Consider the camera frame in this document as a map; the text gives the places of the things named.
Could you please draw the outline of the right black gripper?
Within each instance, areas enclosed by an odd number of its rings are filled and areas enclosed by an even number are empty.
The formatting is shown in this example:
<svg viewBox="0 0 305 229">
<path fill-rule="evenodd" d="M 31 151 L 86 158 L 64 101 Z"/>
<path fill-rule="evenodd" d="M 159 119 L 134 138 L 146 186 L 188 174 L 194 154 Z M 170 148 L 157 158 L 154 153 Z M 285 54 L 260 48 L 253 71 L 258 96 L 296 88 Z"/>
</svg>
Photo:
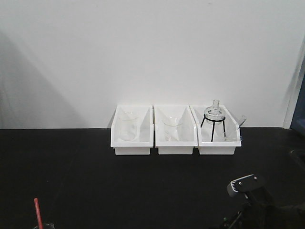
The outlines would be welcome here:
<svg viewBox="0 0 305 229">
<path fill-rule="evenodd" d="M 303 229 L 305 204 L 278 206 L 266 188 L 244 192 L 247 202 L 215 229 Z"/>
</svg>

